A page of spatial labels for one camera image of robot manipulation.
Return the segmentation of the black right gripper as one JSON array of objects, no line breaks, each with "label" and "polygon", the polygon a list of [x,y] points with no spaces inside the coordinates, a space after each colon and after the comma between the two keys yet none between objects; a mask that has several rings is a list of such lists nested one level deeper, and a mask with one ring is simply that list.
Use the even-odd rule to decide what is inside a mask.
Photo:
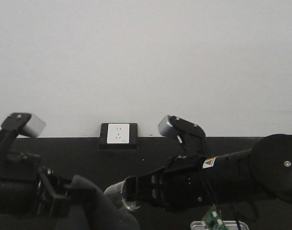
[{"label": "black right gripper", "polygon": [[211,206],[232,201],[232,179],[223,157],[176,157],[166,166],[144,176],[124,181],[124,197],[168,211]]}]

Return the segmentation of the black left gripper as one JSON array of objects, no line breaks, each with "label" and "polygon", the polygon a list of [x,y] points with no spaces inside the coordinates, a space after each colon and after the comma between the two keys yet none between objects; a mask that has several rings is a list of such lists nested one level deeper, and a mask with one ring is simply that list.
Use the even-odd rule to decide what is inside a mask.
[{"label": "black left gripper", "polygon": [[28,153],[0,154],[0,214],[67,217],[70,181],[40,166],[42,158]]}]

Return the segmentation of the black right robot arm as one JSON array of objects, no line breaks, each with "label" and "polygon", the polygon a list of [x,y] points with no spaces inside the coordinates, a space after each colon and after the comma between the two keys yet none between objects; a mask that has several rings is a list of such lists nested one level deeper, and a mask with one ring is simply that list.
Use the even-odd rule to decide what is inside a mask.
[{"label": "black right robot arm", "polygon": [[292,135],[270,135],[251,149],[212,158],[176,156],[149,174],[126,178],[124,197],[172,212],[275,198],[292,204]]}]

